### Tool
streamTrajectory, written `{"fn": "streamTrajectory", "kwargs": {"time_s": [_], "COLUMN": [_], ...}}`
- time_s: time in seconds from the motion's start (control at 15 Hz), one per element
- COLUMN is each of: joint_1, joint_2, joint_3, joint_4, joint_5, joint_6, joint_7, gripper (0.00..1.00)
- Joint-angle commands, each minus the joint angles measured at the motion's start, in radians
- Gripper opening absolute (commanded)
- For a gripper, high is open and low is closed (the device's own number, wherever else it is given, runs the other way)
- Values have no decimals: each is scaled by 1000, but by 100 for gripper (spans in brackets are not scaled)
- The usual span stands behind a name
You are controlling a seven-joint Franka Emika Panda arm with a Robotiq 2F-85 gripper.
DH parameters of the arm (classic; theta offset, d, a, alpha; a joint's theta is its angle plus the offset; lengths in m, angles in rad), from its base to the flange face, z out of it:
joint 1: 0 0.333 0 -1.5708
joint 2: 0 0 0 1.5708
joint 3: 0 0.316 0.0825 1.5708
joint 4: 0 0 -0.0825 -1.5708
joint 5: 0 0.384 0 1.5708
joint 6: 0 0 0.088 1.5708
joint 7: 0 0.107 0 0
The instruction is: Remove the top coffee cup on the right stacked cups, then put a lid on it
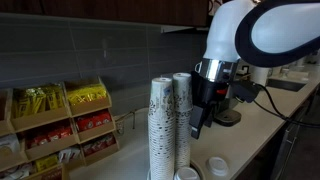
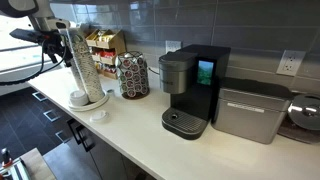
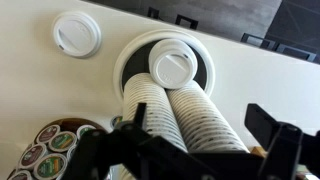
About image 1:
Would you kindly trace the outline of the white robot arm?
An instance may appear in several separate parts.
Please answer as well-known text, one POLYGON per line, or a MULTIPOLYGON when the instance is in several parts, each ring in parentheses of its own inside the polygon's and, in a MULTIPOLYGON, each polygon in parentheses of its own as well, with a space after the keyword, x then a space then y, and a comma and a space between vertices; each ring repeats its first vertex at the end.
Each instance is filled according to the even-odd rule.
POLYGON ((263 86, 233 79, 244 60, 263 68, 290 64, 320 49, 320 0, 230 0, 221 5, 207 36, 203 60, 191 72, 191 136, 210 126, 213 110, 228 90, 255 100, 263 86))

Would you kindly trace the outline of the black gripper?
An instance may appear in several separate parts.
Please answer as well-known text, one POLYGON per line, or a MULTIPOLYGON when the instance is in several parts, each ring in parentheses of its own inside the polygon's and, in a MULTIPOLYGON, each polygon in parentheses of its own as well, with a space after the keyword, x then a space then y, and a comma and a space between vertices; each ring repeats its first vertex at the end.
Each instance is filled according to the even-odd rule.
POLYGON ((214 104, 226 98, 229 85, 225 82, 211 82, 196 71, 192 76, 192 99, 195 106, 191 113, 190 126, 191 136, 198 139, 203 126, 210 127, 212 124, 211 109, 214 104))

